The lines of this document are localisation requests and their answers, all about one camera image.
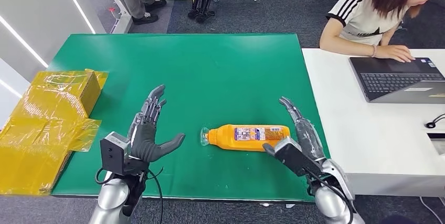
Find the bottle label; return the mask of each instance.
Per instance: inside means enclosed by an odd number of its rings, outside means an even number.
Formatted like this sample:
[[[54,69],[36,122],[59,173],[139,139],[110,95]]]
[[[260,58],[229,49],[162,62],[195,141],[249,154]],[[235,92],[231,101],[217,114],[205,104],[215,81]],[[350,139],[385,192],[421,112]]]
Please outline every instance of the bottle label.
[[[244,127],[235,128],[236,141],[279,141],[284,138],[284,132],[281,127]]]

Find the laptop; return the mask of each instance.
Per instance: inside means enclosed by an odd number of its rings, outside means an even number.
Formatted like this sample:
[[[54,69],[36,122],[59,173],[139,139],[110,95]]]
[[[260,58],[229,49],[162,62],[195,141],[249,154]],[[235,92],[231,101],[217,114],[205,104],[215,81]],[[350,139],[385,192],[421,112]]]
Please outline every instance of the laptop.
[[[350,57],[358,83],[371,103],[445,103],[445,78],[429,58],[410,63]]]

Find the green table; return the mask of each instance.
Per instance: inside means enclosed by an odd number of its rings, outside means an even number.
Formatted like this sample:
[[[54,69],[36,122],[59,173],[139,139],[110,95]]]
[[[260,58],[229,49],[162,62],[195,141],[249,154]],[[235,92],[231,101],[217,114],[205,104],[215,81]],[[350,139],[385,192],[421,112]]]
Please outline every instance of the green table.
[[[201,146],[199,131],[224,124],[281,124],[290,116],[278,103],[292,99],[315,124],[329,154],[308,73],[295,34],[72,35],[49,70],[108,71],[91,118],[102,120],[89,152],[74,153],[53,195],[97,195],[99,141],[109,132],[126,135],[148,93],[164,83],[157,142],[184,132],[182,146],[150,165],[163,195],[193,199],[312,201],[297,178],[266,153]],[[153,180],[144,196],[158,195]]]

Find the laptop keyboard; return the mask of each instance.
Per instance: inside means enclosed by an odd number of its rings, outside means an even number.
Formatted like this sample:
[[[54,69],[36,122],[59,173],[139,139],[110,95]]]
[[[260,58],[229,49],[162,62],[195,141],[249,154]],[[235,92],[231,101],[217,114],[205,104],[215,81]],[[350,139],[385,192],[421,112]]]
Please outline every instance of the laptop keyboard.
[[[438,73],[362,73],[361,78],[369,93],[391,93],[419,81],[442,81]]]

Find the bracelet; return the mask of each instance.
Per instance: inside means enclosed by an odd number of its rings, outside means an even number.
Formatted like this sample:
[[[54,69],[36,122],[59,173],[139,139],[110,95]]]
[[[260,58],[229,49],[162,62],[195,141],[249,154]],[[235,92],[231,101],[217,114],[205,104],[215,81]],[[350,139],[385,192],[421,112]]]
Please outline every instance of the bracelet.
[[[373,45],[373,47],[374,47],[374,52],[373,52],[373,55],[371,56],[371,58],[374,58],[377,56],[377,46]]]

